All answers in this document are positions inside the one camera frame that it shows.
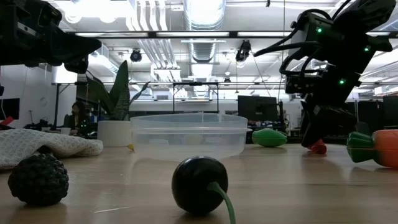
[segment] table surface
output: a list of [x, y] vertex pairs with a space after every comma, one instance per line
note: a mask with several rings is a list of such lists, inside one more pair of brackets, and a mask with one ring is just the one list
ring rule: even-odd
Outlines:
[[[171, 178], [178, 162], [138, 160], [126, 148], [63, 160], [70, 189], [61, 203], [32, 208], [13, 198], [0, 173], [0, 223], [229, 223], [222, 203], [195, 218], [178, 208]], [[398, 223], [398, 170], [354, 164], [343, 146], [327, 156], [298, 144], [246, 146], [223, 159], [237, 223]]]

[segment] snake plant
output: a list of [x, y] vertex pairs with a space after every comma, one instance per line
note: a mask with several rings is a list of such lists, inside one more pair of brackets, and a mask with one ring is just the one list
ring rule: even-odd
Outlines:
[[104, 83], [93, 75], [87, 75], [88, 88], [93, 90], [101, 103], [101, 107], [110, 115], [110, 120], [124, 121], [128, 119], [130, 104], [141, 96], [148, 87], [149, 82], [141, 88], [141, 91], [130, 99], [129, 68], [125, 60], [119, 67], [118, 74], [110, 92]]

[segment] white towel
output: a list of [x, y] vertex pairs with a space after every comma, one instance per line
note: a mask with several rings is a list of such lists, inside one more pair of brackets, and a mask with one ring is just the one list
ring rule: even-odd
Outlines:
[[30, 129], [0, 131], [0, 168], [12, 168], [33, 155], [40, 147], [52, 149], [55, 157], [96, 156], [103, 150], [99, 140], [44, 133]]

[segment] textured black ball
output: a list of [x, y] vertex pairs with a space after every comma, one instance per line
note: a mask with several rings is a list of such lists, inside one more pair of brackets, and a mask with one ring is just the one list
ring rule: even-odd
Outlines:
[[174, 171], [172, 179], [175, 202], [189, 213], [206, 215], [223, 202], [218, 193], [207, 190], [211, 182], [217, 182], [227, 192], [228, 175], [222, 163], [205, 156], [185, 159]]
[[8, 186], [12, 196], [28, 205], [54, 205], [68, 194], [67, 173], [62, 162], [50, 154], [30, 156], [12, 170]]

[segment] green stem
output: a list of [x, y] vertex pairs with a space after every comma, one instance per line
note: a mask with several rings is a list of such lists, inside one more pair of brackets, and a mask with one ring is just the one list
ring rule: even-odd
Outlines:
[[222, 196], [222, 198], [225, 200], [226, 207], [228, 208], [229, 220], [231, 221], [231, 224], [236, 224], [234, 207], [232, 206], [228, 195], [224, 192], [220, 185], [217, 182], [212, 182], [207, 186], [207, 190], [215, 191]]

